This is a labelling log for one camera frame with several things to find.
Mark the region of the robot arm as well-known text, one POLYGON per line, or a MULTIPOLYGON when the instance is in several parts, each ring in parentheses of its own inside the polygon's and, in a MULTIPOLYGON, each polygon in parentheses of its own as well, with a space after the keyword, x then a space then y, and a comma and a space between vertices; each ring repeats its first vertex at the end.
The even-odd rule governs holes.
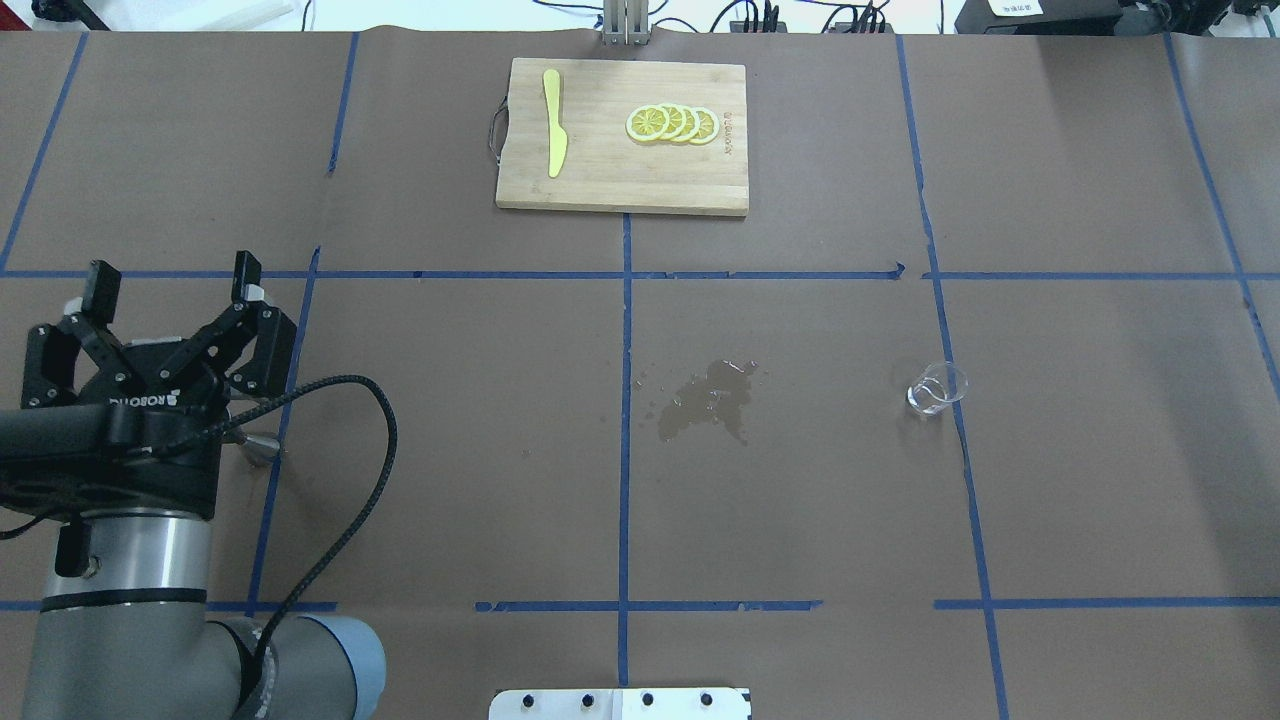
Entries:
POLYGON ((230 300, 188 337, 122 342, 120 272, 90 265, 59 322, 29 329, 20 406, 3 414, 3 506, 58 527, 24 719, 369 719, 387 684, 376 632, 297 612, 393 471, 398 425, 365 375, 287 382, 296 323, 241 251, 230 300), (247 423, 335 386, 378 402, 387 448, 367 500, 269 619, 209 616, 221 452, 279 451, 247 423))

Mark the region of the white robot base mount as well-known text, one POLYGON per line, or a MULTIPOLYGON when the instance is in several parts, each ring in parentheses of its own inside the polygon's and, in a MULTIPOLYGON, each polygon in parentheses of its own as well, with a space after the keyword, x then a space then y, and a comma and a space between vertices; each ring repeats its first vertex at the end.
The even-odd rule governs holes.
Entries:
POLYGON ((750 691, 732 687, 502 691, 489 719, 751 719, 750 691))

